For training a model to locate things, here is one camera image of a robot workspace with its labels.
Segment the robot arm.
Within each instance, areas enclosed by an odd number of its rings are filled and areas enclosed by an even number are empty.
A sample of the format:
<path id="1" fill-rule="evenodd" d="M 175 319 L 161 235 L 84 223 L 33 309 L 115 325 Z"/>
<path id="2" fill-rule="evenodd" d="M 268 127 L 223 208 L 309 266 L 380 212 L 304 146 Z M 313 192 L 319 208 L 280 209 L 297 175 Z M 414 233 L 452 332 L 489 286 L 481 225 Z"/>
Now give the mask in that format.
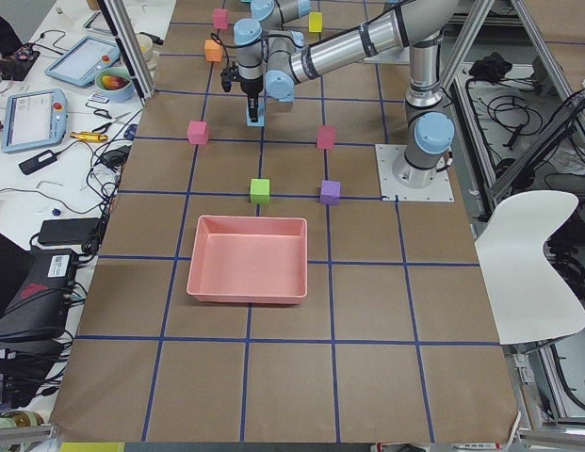
<path id="1" fill-rule="evenodd" d="M 440 80 L 443 28 L 455 1 L 398 1 L 380 15 L 324 40 L 307 44 L 284 25 L 307 16 L 308 1 L 253 1 L 251 17 L 234 25 L 236 60 L 220 73 L 221 86 L 238 84 L 247 96 L 249 124 L 263 119 L 263 94 L 291 102 L 297 85 L 315 80 L 391 49 L 409 51 L 410 76 L 405 96 L 410 142 L 392 166 L 395 179 L 424 188 L 442 170 L 440 161 L 455 135 L 453 122 L 438 108 L 445 90 Z"/>
<path id="2" fill-rule="evenodd" d="M 275 20 L 287 24 L 307 16 L 312 11 L 310 0 L 251 0 L 251 16 L 259 21 Z"/>

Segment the pink block near arm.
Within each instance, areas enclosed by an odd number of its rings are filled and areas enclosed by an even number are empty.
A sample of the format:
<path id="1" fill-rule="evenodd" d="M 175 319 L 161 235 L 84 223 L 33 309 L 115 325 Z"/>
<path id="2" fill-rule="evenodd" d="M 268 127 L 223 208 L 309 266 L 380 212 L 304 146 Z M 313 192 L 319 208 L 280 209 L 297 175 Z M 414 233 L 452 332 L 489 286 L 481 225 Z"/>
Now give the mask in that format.
<path id="1" fill-rule="evenodd" d="M 187 140 L 192 145 L 205 145 L 209 141 L 209 125 L 206 121 L 190 121 L 187 127 Z"/>

